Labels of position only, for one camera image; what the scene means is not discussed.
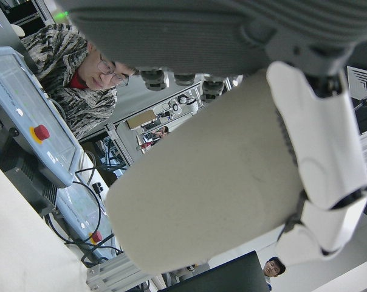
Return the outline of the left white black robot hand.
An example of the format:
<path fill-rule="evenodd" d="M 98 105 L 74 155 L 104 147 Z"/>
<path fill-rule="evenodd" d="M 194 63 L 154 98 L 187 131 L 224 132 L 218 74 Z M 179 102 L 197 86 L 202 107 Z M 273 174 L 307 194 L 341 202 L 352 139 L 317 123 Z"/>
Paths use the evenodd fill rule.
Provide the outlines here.
<path fill-rule="evenodd" d="M 286 265 L 336 256 L 367 203 L 344 66 L 367 1 L 60 1 L 109 58 L 140 70 L 247 74 L 110 189 L 142 270 L 209 259 L 279 226 Z"/>

